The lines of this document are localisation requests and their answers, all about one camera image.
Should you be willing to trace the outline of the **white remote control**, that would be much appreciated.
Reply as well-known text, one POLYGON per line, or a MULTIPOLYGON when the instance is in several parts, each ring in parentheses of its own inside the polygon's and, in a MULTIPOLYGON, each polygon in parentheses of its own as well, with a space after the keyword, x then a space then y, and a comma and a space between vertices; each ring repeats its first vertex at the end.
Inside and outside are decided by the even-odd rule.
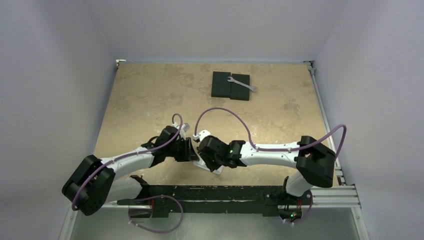
MULTIPOLYGON (((193 165, 210 172, 210 169, 207 167, 206 163, 203 160, 193 161, 193 165)), ((223 166, 220 166, 218 169, 213 170, 212 173, 220 175, 222 173, 223 168, 223 166)))

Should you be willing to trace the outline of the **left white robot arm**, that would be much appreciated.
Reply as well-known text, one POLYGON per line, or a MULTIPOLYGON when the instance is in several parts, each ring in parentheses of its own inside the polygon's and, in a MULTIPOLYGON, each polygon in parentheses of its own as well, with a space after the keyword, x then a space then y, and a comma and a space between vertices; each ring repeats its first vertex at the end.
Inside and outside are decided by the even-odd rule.
POLYGON ((198 161, 190 137, 188 123, 166 126, 135 150, 113 157, 86 156, 62 187, 62 194, 76 211, 90 216, 105 203, 131 199, 138 205, 149 199, 148 184, 141 177, 124 176, 152 168, 173 158, 177 162, 198 161))

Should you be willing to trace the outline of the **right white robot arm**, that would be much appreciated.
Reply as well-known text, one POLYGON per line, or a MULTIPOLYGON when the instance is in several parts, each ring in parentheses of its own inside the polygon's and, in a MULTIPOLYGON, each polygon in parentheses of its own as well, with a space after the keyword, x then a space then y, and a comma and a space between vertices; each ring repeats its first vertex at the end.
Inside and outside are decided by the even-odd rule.
POLYGON ((237 168, 253 165, 285 166, 297 171, 289 176, 280 196, 288 204, 294 203, 312 187, 331 188, 336 153, 311 136, 285 144, 252 145, 244 140, 225 143, 208 131, 194 137, 197 154, 204 168, 220 172, 223 167, 237 168))

